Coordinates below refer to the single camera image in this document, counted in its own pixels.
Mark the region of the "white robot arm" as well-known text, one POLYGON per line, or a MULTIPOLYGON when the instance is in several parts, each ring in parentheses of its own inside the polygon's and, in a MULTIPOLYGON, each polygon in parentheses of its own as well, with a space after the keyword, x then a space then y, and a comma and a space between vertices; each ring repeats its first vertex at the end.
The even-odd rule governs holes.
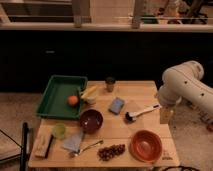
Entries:
POLYGON ((213 114, 213 88, 201 82, 203 76, 203 66, 197 61, 187 61, 163 72, 163 85, 157 92, 157 99, 162 106, 161 124, 169 122, 174 114, 174 107, 182 98, 207 114, 213 114))

